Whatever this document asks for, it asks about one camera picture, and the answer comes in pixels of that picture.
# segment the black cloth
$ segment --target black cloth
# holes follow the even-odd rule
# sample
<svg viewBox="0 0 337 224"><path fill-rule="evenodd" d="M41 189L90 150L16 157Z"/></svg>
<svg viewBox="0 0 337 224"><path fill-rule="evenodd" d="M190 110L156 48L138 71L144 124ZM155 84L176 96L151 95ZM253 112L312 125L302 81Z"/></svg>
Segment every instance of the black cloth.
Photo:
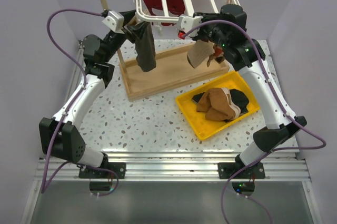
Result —
<svg viewBox="0 0 337 224"><path fill-rule="evenodd" d="M204 93L205 92L194 95L192 97L192 100L198 104L199 100L201 99ZM240 116L244 115L245 113L248 113L247 105L249 104L249 99L247 98L247 96L242 91L239 91L237 89L231 89L230 94L231 94L233 103L236 106L238 106L241 110Z"/></svg>
<svg viewBox="0 0 337 224"><path fill-rule="evenodd" d="M138 66L143 72L151 71L156 67L156 51L150 22L141 22L128 28L134 35Z"/></svg>

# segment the black mounting bracket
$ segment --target black mounting bracket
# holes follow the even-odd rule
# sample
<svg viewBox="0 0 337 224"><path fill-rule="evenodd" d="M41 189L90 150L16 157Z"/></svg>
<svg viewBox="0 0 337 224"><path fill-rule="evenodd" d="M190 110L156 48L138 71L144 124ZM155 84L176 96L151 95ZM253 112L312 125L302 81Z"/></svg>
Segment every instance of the black mounting bracket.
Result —
<svg viewBox="0 0 337 224"><path fill-rule="evenodd" d="M109 162L106 169L114 171L119 179L124 179L125 171L126 171L126 163L125 162ZM111 178L108 172L102 172L97 170L92 170L85 168L84 170L80 169L80 173L78 174L79 178L84 179L107 179Z"/></svg>
<svg viewBox="0 0 337 224"><path fill-rule="evenodd" d="M235 162L220 162L217 164L217 171L219 173L220 179L228 179L237 171L237 165ZM252 175L255 175L255 179L264 179L265 173L262 162L257 163L253 167L250 167L240 174L238 174L236 179L250 179Z"/></svg>

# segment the brown suede glove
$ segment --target brown suede glove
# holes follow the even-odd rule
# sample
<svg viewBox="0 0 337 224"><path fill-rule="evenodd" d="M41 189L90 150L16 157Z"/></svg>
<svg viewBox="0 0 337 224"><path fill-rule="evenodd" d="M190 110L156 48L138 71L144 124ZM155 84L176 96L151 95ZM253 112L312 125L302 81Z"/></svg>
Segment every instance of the brown suede glove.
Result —
<svg viewBox="0 0 337 224"><path fill-rule="evenodd" d="M232 102L227 88L212 88L206 91L199 100L196 110L206 112L207 120L235 120L240 115L240 108Z"/></svg>

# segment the gray floor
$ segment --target gray floor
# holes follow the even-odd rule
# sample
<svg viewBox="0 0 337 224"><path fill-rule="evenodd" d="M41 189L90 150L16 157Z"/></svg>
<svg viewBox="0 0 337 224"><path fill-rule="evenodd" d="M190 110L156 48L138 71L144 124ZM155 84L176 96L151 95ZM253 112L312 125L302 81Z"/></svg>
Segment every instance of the gray floor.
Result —
<svg viewBox="0 0 337 224"><path fill-rule="evenodd" d="M88 182L54 181L39 196L32 224L40 223L225 223L220 209L224 182L122 182L110 196L91 198ZM300 182L260 182L252 196L271 212L274 224L311 224ZM225 194L232 224L270 223L256 203Z"/></svg>

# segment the brown cloth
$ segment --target brown cloth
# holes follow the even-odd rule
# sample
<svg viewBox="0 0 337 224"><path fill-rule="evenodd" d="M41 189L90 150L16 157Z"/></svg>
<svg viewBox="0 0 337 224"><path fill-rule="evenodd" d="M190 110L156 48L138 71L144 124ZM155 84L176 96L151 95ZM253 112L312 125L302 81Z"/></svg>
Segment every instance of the brown cloth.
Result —
<svg viewBox="0 0 337 224"><path fill-rule="evenodd" d="M195 69L212 54L214 54L212 43L197 40L187 52L187 61Z"/></svg>
<svg viewBox="0 0 337 224"><path fill-rule="evenodd" d="M196 110L206 112L206 119L215 121L235 120L241 112L233 103L230 90L227 88L212 88L206 91L199 100Z"/></svg>

